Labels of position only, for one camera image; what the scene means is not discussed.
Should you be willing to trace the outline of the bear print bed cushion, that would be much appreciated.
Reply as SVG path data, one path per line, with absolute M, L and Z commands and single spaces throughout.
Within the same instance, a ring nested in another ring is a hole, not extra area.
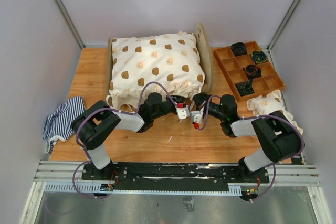
M 117 109 L 123 105 L 137 108 L 152 92 L 192 98 L 204 85 L 205 73 L 192 33 L 115 38 L 111 46 L 109 95 Z

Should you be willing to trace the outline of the wooden pet bed frame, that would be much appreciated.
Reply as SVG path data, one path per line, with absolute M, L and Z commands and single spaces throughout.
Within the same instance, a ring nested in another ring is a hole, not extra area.
M 196 30 L 194 32 L 196 38 L 196 48 L 200 56 L 200 66 L 205 73 L 204 85 L 201 88 L 201 93 L 210 94 L 213 81 L 214 81 L 214 65 L 213 65 L 213 53 L 211 51 L 208 36 L 205 27 L 202 22 L 198 22 Z M 109 85 L 111 81 L 112 69 L 113 69 L 113 53 L 112 53 L 112 38 L 108 39 L 107 47 L 107 61 L 106 61 L 106 80 L 104 82 L 105 94 L 109 94 Z

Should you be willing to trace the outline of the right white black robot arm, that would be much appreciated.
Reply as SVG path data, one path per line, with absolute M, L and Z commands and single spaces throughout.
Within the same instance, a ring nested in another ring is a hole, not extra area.
M 207 94 L 195 95 L 196 112 L 206 120 L 209 116 L 219 119 L 222 131 L 228 137 L 256 136 L 259 140 L 260 148 L 238 162 L 238 177 L 242 181 L 250 182 L 262 168 L 303 151 L 305 142 L 302 134 L 279 110 L 269 115 L 242 118 L 238 115 L 233 95 L 221 96 L 219 104 L 213 103 L 212 98 Z

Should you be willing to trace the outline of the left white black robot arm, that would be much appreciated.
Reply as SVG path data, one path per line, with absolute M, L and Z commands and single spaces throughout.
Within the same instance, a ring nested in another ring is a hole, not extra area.
M 136 112 L 120 111 L 98 101 L 71 124 L 76 138 L 80 139 L 84 150 L 100 179 L 112 175 L 111 159 L 104 142 L 115 129 L 142 133 L 151 128 L 154 120 L 174 113 L 180 120 L 189 117 L 190 111 L 184 97 L 167 97 L 164 101 L 159 93 L 151 93 Z

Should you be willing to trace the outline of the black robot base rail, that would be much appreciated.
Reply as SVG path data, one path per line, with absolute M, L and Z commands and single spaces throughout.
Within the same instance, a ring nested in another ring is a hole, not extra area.
M 95 180 L 116 186 L 132 181 L 148 181 L 150 185 L 158 182 L 163 187 L 169 185 L 187 185 L 188 187 L 206 184 L 267 184 L 270 179 L 262 168 L 249 180 L 243 180 L 238 173 L 238 165 L 210 163 L 117 163 L 102 171 L 97 171 L 92 164 L 85 164 L 82 180 Z

